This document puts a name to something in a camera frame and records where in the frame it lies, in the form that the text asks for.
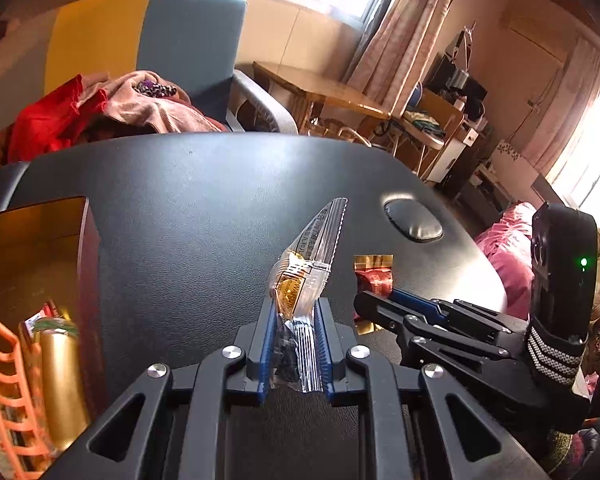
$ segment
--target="blue chair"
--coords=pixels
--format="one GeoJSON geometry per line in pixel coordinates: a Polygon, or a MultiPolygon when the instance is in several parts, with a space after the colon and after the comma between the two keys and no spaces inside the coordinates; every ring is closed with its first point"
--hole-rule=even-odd
{"type": "Polygon", "coordinates": [[[0,130],[78,73],[151,70],[232,130],[235,86],[270,131],[296,134],[286,109],[234,70],[245,11],[245,0],[80,0],[45,12],[0,42],[0,130]]]}

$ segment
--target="red candy wrapper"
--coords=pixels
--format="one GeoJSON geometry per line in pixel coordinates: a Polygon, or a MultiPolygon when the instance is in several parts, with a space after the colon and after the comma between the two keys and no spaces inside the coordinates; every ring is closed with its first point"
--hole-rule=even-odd
{"type": "MultiPolygon", "coordinates": [[[[391,268],[394,264],[392,254],[361,254],[354,257],[353,269],[358,280],[358,292],[368,290],[383,298],[388,298],[394,288],[394,276],[391,268]]],[[[363,320],[354,312],[358,334],[378,330],[373,323],[363,320]]]]}

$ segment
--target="chair armrest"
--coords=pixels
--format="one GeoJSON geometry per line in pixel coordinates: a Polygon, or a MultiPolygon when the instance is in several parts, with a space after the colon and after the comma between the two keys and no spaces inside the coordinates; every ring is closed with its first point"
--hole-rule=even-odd
{"type": "Polygon", "coordinates": [[[269,125],[269,131],[298,134],[298,127],[291,114],[253,79],[239,70],[234,70],[234,84],[269,125]]]}
{"type": "Polygon", "coordinates": [[[226,111],[226,118],[225,118],[226,124],[227,126],[229,126],[229,129],[232,132],[244,132],[244,128],[242,127],[242,125],[238,122],[238,119],[235,117],[235,115],[231,112],[231,110],[227,110],[226,111]]]}

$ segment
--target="plastic snack wrapper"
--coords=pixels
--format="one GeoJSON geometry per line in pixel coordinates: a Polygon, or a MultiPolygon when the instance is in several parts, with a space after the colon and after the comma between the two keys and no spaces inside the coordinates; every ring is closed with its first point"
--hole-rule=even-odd
{"type": "Polygon", "coordinates": [[[307,224],[269,274],[278,325],[271,385],[300,392],[322,390],[315,350],[314,302],[331,272],[346,198],[335,198],[307,224]]]}

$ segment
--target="pink blanket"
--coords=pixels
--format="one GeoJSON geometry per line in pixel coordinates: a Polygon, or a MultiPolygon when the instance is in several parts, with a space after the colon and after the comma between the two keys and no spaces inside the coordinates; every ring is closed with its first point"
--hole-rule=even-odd
{"type": "Polygon", "coordinates": [[[531,219],[528,202],[509,207],[502,219],[478,235],[475,243],[496,270],[507,293],[510,316],[527,319],[531,302],[531,219]]]}

